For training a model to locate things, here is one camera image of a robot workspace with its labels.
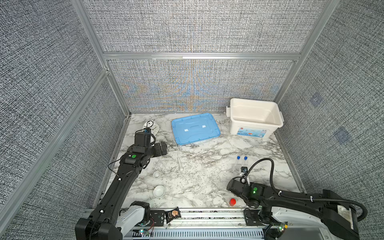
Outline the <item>small white ceramic dish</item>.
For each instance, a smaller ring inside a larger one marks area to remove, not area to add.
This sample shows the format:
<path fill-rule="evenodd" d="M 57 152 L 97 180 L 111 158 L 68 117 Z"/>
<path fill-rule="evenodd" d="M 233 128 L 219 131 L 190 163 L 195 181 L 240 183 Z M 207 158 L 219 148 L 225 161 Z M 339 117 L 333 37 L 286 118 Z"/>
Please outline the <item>small white ceramic dish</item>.
<path fill-rule="evenodd" d="M 161 172 L 160 172 L 160 171 L 155 171 L 155 172 L 153 173 L 153 178 L 155 178 L 155 179 L 160 178 L 160 176 L 161 176 Z"/>

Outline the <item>white plastic storage bin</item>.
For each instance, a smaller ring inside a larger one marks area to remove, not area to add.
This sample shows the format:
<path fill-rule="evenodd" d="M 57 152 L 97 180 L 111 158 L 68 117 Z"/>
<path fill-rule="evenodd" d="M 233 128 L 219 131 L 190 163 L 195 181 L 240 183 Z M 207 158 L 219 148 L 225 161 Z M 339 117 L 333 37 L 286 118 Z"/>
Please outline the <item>white plastic storage bin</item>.
<path fill-rule="evenodd" d="M 283 114 L 275 102 L 232 98 L 226 115 L 232 135 L 268 139 L 284 125 Z"/>

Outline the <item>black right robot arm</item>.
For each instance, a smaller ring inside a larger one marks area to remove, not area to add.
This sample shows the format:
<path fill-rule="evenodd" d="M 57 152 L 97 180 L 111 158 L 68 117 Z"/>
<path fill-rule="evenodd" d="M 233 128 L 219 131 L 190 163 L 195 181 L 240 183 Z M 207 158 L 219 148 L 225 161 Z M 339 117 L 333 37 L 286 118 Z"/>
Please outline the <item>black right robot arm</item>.
<path fill-rule="evenodd" d="M 257 217 L 267 226 L 268 239 L 278 239 L 289 223 L 298 223 L 325 228 L 343 240 L 358 240 L 358 223 L 368 214 L 362 204 L 330 190 L 321 194 L 285 192 L 274 186 L 248 183 L 244 176 L 231 179 L 227 190 L 248 207 L 261 208 Z"/>

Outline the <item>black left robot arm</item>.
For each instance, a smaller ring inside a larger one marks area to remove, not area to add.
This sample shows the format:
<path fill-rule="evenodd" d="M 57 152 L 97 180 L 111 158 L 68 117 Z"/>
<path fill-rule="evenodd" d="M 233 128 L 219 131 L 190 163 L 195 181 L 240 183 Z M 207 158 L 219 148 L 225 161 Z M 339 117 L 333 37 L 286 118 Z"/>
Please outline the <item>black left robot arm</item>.
<path fill-rule="evenodd" d="M 101 202 L 88 218 L 80 218 L 75 226 L 77 240 L 121 240 L 135 225 L 148 221 L 150 206 L 139 202 L 120 216 L 123 202 L 134 181 L 152 158 L 168 154 L 165 142 L 148 147 L 132 145 L 120 158 L 118 173 Z"/>

